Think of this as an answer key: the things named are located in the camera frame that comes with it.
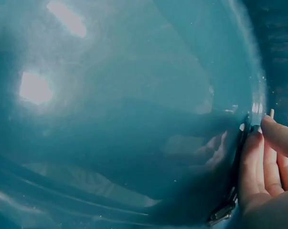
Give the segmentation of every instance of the finger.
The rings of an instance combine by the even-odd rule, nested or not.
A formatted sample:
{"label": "finger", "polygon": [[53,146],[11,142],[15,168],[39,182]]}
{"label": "finger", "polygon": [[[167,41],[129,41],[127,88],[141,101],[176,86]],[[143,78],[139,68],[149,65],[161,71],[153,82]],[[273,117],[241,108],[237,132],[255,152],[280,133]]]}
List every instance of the finger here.
{"label": "finger", "polygon": [[265,182],[264,182],[264,138],[260,141],[260,148],[258,150],[257,163],[256,163],[256,182],[260,192],[265,192]]}
{"label": "finger", "polygon": [[270,195],[260,191],[259,181],[256,177],[256,167],[260,153],[263,150],[264,140],[262,134],[253,132],[246,140],[241,156],[239,203],[244,213],[271,198]]}
{"label": "finger", "polygon": [[263,118],[261,127],[270,147],[288,157],[288,127],[276,123],[270,116]]}
{"label": "finger", "polygon": [[279,167],[283,187],[285,191],[288,191],[288,157],[278,154],[277,164]]}
{"label": "finger", "polygon": [[264,147],[264,178],[265,189],[272,197],[284,192],[277,166],[277,153],[267,141]]}

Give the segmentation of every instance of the painted metal surface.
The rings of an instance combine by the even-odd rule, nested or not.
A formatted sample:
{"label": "painted metal surface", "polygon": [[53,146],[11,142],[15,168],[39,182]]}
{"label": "painted metal surface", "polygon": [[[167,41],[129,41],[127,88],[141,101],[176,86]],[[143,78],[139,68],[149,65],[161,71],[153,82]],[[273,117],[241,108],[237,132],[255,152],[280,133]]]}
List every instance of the painted metal surface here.
{"label": "painted metal surface", "polygon": [[267,106],[251,28],[235,0],[0,0],[0,222],[203,228]]}

